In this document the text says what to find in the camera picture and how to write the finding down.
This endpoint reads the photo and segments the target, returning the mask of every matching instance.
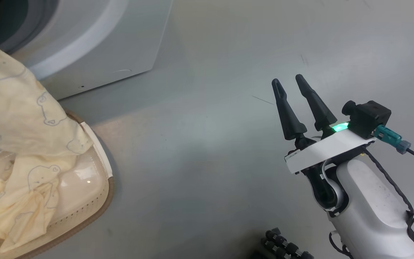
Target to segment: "gray floor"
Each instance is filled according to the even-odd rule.
[[[61,102],[102,139],[117,191],[99,220],[38,258],[243,258],[276,226],[317,258],[345,258],[284,164],[293,143],[273,78],[317,134],[297,73],[339,120],[347,100],[390,108],[414,147],[414,1],[175,0],[152,71]],[[414,158],[372,152],[414,204]]]

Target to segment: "blue object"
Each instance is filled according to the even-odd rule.
[[[384,125],[376,127],[373,136],[391,146],[394,146],[400,154],[405,154],[407,149],[411,146],[410,142],[402,140],[402,137],[399,134],[391,131],[389,128],[386,128]]]

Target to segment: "led indicator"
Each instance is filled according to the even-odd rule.
[[[341,123],[341,124],[335,125],[332,128],[336,132],[338,132],[338,131],[346,130],[348,128],[348,124],[349,124],[349,122],[345,122],[345,123]]]

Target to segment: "laundry basket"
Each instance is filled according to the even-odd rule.
[[[99,218],[113,199],[111,166],[97,136],[82,119],[70,111],[66,113],[82,126],[93,140],[93,146],[79,156],[73,169],[60,175],[59,205],[47,227],[47,233],[17,249],[0,254],[0,259],[32,258],[56,246]],[[13,163],[14,157],[8,152],[0,153],[0,176]]]

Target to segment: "washing machine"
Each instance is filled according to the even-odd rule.
[[[0,0],[0,49],[61,99],[153,68],[172,0]]]

